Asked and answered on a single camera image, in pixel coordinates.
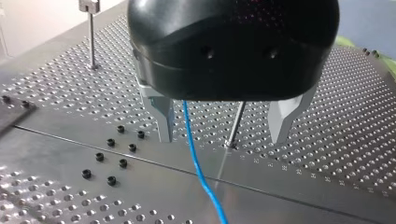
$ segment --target metal table surface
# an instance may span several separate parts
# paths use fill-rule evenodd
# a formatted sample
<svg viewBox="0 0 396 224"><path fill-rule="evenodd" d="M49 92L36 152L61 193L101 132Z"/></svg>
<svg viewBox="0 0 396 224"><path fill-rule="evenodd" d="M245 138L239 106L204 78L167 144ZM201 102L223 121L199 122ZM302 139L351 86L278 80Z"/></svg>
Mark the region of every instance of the metal table surface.
<svg viewBox="0 0 396 224"><path fill-rule="evenodd" d="M0 139L0 161L8 170L33 172L114 200L137 200L164 214L176 214L181 217L177 223L216 223L216 213L194 176L181 103L175 102L174 141L164 144L159 142L155 119L140 102L124 9L122 3L95 18L101 65L97 71L85 67L87 24L0 67L2 93L38 107L16 126L18 130ZM313 103L295 120L285 144L271 143L268 103L247 104L236 150L223 144L237 103L190 102L190 112L198 157L205 175L217 183L231 223L392 223L395 105L396 84L380 61L360 49L335 46ZM118 133L118 125L126 132ZM145 131L144 140L137 138L138 130ZM115 139L114 147L106 145L108 138ZM136 153L128 150L132 143ZM92 161L94 151L104 151L114 160L98 164ZM123 173L117 167L120 158L133 161L139 177ZM105 175L87 182L80 174L84 167ZM116 188L102 183L110 173L120 180ZM6 194L12 196L9 203L21 209L14 202L20 195ZM51 211L50 219L44 220L33 210L28 214L41 221L96 220L82 210L67 212L67 219ZM10 216L6 219L17 217L4 211L0 215ZM146 223L175 223L165 217L157 221L149 210L144 212L137 216L147 217ZM97 219L101 223L116 223L106 217L110 215L102 215ZM111 216L118 218L117 212Z"/></svg>

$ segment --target perforated metal plate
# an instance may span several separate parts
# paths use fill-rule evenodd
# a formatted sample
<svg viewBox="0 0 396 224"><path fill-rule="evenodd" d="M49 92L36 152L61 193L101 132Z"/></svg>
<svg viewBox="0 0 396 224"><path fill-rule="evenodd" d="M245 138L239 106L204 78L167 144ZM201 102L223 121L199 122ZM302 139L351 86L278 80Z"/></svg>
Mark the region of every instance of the perforated metal plate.
<svg viewBox="0 0 396 224"><path fill-rule="evenodd" d="M175 103L174 143L164 145L158 141L155 119L140 102L125 18L116 18L96 38L100 70L86 69L88 41L84 40L4 87L3 93L43 107L21 126L194 172L181 103ZM285 144L271 143L268 104L248 103L236 136L238 147L226 151L223 144L237 103L190 102L192 131L205 174L370 220L391 220L389 208L395 208L396 195L396 94L394 82L379 67L359 49L334 47L313 103L295 120ZM116 133L120 124L126 134ZM144 130L147 139L137 140L137 130ZM110 137L116 139L115 147L106 146ZM128 151L130 143L138 145L135 154ZM359 202L378 202L378 210Z"/></svg>
<svg viewBox="0 0 396 224"><path fill-rule="evenodd" d="M99 162L96 149L21 130L7 134L0 152L0 223L219 223L194 175L113 153L105 153ZM126 168L119 167L121 159L128 161ZM81 176L84 169L92 171L90 179ZM106 183L110 175L117 178L114 187ZM230 223L369 223L223 183L209 184Z"/></svg>

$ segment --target green object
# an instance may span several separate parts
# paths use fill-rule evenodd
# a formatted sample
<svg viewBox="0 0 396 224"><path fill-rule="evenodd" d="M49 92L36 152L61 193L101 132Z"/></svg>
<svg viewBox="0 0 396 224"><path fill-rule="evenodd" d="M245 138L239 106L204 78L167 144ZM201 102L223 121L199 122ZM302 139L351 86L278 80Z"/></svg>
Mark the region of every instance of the green object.
<svg viewBox="0 0 396 224"><path fill-rule="evenodd" d="M353 42L351 40L349 40L348 38L345 38L341 35L338 35L335 38L335 43L337 45L341 45L341 46L345 46L345 47L355 47L355 45L353 44Z"/></svg>
<svg viewBox="0 0 396 224"><path fill-rule="evenodd" d="M396 79L396 61L384 55L381 55L381 60L388 66L388 69Z"/></svg>

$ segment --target aluminum plate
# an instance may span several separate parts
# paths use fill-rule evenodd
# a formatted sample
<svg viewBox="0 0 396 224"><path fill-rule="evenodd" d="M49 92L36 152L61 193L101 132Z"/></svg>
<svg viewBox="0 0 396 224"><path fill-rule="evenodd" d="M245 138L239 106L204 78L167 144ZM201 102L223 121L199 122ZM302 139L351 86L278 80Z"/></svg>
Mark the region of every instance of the aluminum plate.
<svg viewBox="0 0 396 224"><path fill-rule="evenodd" d="M219 223L194 175L13 130L0 141L1 223ZM125 169L119 160L128 160ZM87 180L81 171L90 169ZM108 176L117 184L110 187ZM230 223L369 223L210 181Z"/></svg>

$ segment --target vertical metal rod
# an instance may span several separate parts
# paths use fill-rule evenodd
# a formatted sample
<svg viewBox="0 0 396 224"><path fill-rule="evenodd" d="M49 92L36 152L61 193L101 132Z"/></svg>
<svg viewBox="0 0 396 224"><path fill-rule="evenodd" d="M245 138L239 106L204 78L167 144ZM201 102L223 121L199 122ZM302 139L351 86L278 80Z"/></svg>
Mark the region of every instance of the vertical metal rod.
<svg viewBox="0 0 396 224"><path fill-rule="evenodd" d="M90 64L89 67L91 69L96 69L95 64L95 45L94 45L94 37L93 37L93 15L88 12L88 25L89 25L89 39L90 39Z"/></svg>
<svg viewBox="0 0 396 224"><path fill-rule="evenodd" d="M239 104L238 112L236 113L235 121L233 122L233 128L231 129L230 138L226 142L227 147L235 147L235 137L236 132L238 131L239 123L241 122L242 115L244 113L246 101L243 101Z"/></svg>

